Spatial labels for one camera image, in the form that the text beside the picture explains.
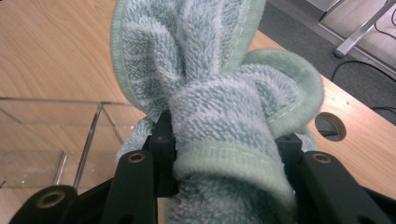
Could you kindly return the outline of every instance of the black plastic part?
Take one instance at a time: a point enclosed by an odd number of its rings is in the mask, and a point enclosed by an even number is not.
[[[71,212],[75,218],[73,223],[100,223],[112,181],[113,179],[109,179],[95,188],[78,195],[78,200]]]
[[[70,186],[51,186],[42,189],[26,201],[9,223],[73,223],[69,211],[77,197],[75,189]]]
[[[144,146],[144,149],[154,156],[157,197],[171,197],[177,192],[177,182],[173,176],[173,163],[176,159],[175,145],[171,113],[166,110],[161,113],[148,139],[148,146]]]
[[[127,153],[120,158],[101,223],[157,222],[153,156],[146,150]]]
[[[318,207],[320,223],[391,223],[334,156],[317,151],[305,152],[300,169]]]
[[[318,209],[309,193],[308,187],[301,176],[300,161],[304,155],[301,147],[303,142],[296,134],[276,139],[279,155],[285,164],[285,174],[295,191],[298,204],[298,223],[318,224]]]
[[[364,188],[388,218],[396,223],[396,201],[371,189]]]

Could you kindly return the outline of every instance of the wooden table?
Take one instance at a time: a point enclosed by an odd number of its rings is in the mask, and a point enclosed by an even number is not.
[[[1,1],[0,97],[127,103],[114,77],[109,54],[114,5],[115,0]],[[257,33],[250,49],[258,48],[281,47]],[[309,128],[320,149],[342,161],[363,186],[396,199],[395,126],[325,77],[323,83],[326,97],[321,111],[334,114],[344,123],[346,138],[329,141],[318,133],[312,121]],[[9,113],[26,112],[7,109]],[[49,113],[37,109],[27,112],[36,117]],[[93,112],[90,107],[78,116],[88,117]],[[66,113],[58,116],[70,117]],[[118,118],[131,116],[142,115],[121,113]],[[71,148],[83,148],[87,130],[85,126],[77,131],[57,126],[35,129],[35,134],[48,137],[53,145],[69,152]],[[0,129],[0,136],[7,136],[7,130]],[[32,144],[35,140],[24,139]],[[35,190],[0,189],[0,223],[6,223]]]

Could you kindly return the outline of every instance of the transparent acrylic box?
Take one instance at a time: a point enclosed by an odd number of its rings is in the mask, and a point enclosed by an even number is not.
[[[82,193],[111,178],[144,116],[126,104],[0,98],[0,223],[45,187]]]

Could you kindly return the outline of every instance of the screw hole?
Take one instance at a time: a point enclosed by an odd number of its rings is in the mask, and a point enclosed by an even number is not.
[[[332,159],[324,154],[321,153],[315,153],[312,155],[312,158],[314,158],[315,161],[321,162],[321,163],[330,163],[332,162]]]
[[[64,192],[61,190],[55,190],[48,192],[41,196],[37,201],[37,207],[39,208],[49,208],[58,203],[60,203],[64,199]]]
[[[129,156],[128,161],[129,162],[141,162],[145,158],[146,158],[146,156],[143,153],[134,153],[131,156]]]

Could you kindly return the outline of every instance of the terry cloth towel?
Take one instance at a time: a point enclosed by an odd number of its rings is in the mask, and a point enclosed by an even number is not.
[[[111,52],[128,100],[147,114],[122,146],[140,149],[169,109],[178,194],[166,223],[294,223],[275,139],[300,133],[323,100],[317,70],[280,49],[248,53],[260,0],[118,0]]]

